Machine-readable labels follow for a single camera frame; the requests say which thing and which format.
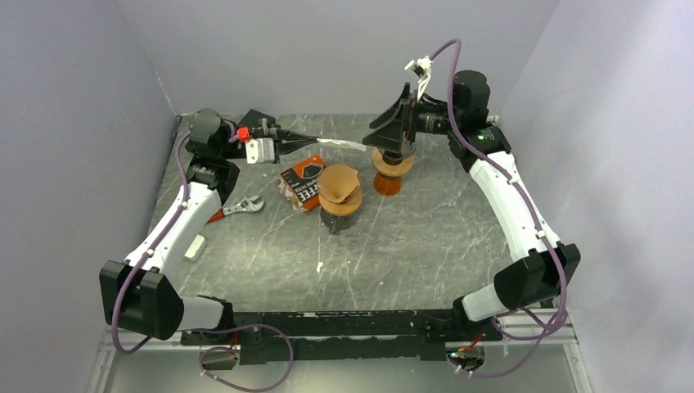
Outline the brown paper coffee filter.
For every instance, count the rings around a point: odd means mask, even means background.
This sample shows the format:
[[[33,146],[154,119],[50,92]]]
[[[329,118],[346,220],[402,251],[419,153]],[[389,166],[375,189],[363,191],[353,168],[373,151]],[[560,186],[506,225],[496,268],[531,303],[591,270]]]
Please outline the brown paper coffee filter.
[[[318,192],[327,191],[333,201],[343,201],[355,188],[360,187],[358,171],[347,165],[327,166],[318,177]]]

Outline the wooden dripper ring holder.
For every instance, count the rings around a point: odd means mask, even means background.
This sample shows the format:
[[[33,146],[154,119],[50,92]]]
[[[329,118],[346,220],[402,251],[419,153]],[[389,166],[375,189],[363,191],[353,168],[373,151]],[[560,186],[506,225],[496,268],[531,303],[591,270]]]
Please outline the wooden dripper ring holder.
[[[327,197],[327,191],[321,189],[318,194],[321,208],[328,214],[344,217],[354,214],[363,202],[363,192],[360,187],[355,188],[343,201],[337,202]]]

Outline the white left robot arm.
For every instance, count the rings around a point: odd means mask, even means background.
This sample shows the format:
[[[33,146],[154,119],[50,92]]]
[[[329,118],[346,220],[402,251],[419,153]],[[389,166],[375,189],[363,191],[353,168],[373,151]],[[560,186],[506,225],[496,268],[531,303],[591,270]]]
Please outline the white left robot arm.
[[[146,341],[167,340],[175,332],[203,332],[213,343],[233,337],[232,304],[213,296],[182,297],[172,275],[201,229],[223,208],[240,174],[236,159],[276,163],[279,156],[319,142],[278,125],[258,111],[242,123],[205,108],[186,115],[174,148],[191,153],[188,165],[178,161],[182,184],[178,195],[146,239],[121,261],[107,261],[99,273],[106,323],[118,351],[119,330]]]

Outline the grey glass pitcher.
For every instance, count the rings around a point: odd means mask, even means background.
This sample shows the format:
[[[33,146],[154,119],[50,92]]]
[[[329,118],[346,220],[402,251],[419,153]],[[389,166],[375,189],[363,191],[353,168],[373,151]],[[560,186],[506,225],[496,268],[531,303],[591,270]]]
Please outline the grey glass pitcher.
[[[358,221],[358,212],[351,215],[334,215],[326,210],[320,210],[319,215],[322,223],[327,227],[330,235],[336,235],[355,225]]]

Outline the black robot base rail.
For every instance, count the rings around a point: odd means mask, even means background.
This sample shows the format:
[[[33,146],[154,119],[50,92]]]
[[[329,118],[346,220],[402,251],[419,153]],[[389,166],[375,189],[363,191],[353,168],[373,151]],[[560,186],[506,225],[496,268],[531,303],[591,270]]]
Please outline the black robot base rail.
[[[237,312],[235,334],[184,332],[184,346],[236,343],[243,365],[297,361],[417,358],[442,361],[457,346],[501,341],[489,320],[470,322],[453,309]]]

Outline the white paper coffee filter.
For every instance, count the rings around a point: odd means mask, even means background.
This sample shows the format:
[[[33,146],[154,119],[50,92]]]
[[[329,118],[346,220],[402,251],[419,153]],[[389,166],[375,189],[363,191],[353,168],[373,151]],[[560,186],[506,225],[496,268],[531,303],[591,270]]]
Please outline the white paper coffee filter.
[[[360,142],[352,142],[352,141],[346,141],[346,140],[340,140],[340,139],[318,138],[317,143],[332,145],[332,146],[336,146],[339,148],[354,149],[354,150],[358,150],[358,151],[366,151],[367,150],[367,147]]]

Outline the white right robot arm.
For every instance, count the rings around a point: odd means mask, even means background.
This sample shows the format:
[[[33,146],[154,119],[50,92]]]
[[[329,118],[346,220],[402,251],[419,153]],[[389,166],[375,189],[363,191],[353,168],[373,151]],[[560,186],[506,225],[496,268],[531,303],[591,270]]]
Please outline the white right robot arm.
[[[512,263],[493,281],[454,302],[454,335],[470,340],[483,320],[549,300],[562,298],[580,252],[550,228],[530,197],[503,131],[489,118],[488,81],[474,70],[458,71],[451,102],[411,90],[409,84],[394,104],[373,120],[363,144],[375,147],[387,164],[413,155],[419,133],[445,135],[452,154],[480,187],[502,228]]]

